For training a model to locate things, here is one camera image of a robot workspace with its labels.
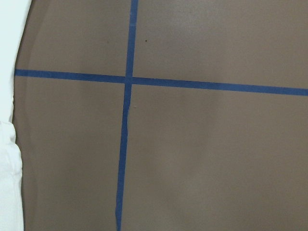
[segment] blue line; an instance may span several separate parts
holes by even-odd
[[[36,71],[36,70],[16,69],[15,75],[24,77],[56,78],[56,79],[69,79],[69,80],[108,82],[108,83],[125,82],[125,78],[123,76],[106,76],[106,75],[81,74],[81,73],[56,72],[56,71]]]
[[[122,129],[121,129],[120,157],[119,157],[119,169],[118,169],[118,176],[117,176],[117,191],[116,191],[115,218],[116,218],[117,231],[121,231],[121,222],[122,222],[125,165],[126,165],[127,142],[128,142],[128,114],[129,114],[129,106],[130,106],[130,99],[131,99],[131,86],[132,86],[133,67],[134,67],[137,10],[138,10],[138,0],[131,0],[129,31],[128,31],[128,48],[127,48],[127,59],[126,59],[125,90],[124,90],[124,102],[123,102],[123,117],[122,117]]]
[[[308,89],[133,77],[132,84],[308,96]]]

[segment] white cloth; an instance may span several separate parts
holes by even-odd
[[[15,60],[31,0],[0,0],[0,231],[23,231],[22,161],[15,144]]]

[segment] brown surface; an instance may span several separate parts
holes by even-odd
[[[133,86],[123,231],[308,230],[307,103]]]
[[[141,0],[134,76],[308,88],[307,11],[303,0]]]
[[[16,67],[125,75],[130,2],[34,0]]]
[[[16,77],[26,231],[116,230],[124,85]]]

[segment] white sheet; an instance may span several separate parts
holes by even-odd
[[[15,144],[14,66],[31,0],[0,0],[0,231],[24,229],[22,161]]]

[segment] vertical blue line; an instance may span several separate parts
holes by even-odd
[[[131,0],[129,30],[128,30],[128,47],[127,47],[127,58],[126,58],[125,89],[124,89],[124,101],[123,101],[123,117],[122,117],[122,129],[121,129],[120,158],[119,158],[117,192],[116,192],[115,218],[116,218],[117,231],[121,231],[121,221],[122,221],[125,164],[126,164],[127,142],[128,142],[128,113],[129,113],[129,106],[131,99],[131,85],[132,85],[133,67],[134,67],[137,9],[138,9],[138,0]]]

